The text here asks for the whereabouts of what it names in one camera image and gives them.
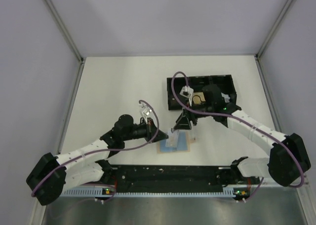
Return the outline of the light blue card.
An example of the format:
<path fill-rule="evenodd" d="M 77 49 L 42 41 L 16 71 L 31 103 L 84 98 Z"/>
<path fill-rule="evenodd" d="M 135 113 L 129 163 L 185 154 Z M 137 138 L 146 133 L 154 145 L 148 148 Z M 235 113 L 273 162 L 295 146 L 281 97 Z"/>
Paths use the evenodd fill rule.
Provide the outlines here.
<path fill-rule="evenodd" d="M 189 150 L 189 145 L 186 139 L 186 133 L 180 132 L 178 138 L 178 145 L 176 148 L 166 147 L 166 140 L 159 142 L 158 151 L 160 153 L 184 152 Z"/>

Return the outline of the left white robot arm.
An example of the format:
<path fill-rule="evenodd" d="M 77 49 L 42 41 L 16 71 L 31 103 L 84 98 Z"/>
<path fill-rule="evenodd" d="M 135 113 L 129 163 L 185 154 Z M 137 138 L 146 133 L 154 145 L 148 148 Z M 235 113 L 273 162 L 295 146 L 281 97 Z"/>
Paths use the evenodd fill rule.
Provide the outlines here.
<path fill-rule="evenodd" d="M 122 115 L 114 126 L 96 141 L 65 154 L 43 155 L 26 179 L 31 196 L 43 206 L 54 202 L 62 193 L 87 183 L 115 185 L 108 159 L 127 151 L 125 142 L 144 139 L 145 145 L 168 139 L 152 118 L 134 123 L 130 115 Z"/>

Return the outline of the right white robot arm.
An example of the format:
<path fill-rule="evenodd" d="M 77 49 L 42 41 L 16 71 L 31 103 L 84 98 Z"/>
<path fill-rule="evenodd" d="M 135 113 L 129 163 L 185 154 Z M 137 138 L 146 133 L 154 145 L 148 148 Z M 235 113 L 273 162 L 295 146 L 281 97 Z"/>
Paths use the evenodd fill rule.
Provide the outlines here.
<path fill-rule="evenodd" d="M 304 173 L 311 163 L 303 142 L 296 133 L 286 135 L 273 130 L 251 118 L 241 107 L 226 100 L 216 85 L 207 85 L 202 89 L 204 101 L 193 103 L 193 89 L 182 87 L 179 99 L 175 89 L 172 93 L 182 106 L 175 130 L 191 130 L 199 118 L 212 117 L 214 121 L 233 130 L 259 146 L 266 154 L 264 158 L 241 157 L 232 162 L 231 179 L 236 183 L 244 182 L 248 177 L 271 178 L 284 187 L 299 188 L 305 182 Z"/>

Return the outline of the clear silver card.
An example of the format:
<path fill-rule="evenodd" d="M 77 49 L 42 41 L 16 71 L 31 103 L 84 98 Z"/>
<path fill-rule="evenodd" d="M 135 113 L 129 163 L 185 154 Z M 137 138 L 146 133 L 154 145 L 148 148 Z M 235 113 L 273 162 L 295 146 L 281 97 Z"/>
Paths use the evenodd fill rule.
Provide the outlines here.
<path fill-rule="evenodd" d="M 166 140 L 166 147 L 176 148 L 178 145 L 179 131 L 173 128 L 169 129 L 167 132 L 168 139 Z"/>

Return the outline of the beige card holder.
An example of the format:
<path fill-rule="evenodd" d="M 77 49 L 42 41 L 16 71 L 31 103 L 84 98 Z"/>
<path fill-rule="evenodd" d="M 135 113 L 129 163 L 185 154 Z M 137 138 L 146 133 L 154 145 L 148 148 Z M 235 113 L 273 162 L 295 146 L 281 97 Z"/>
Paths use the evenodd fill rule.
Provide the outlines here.
<path fill-rule="evenodd" d="M 157 143 L 157 153 L 177 153 L 177 152 L 189 152 L 190 147 L 197 140 L 194 131 L 167 131 L 168 139 L 159 141 Z"/>

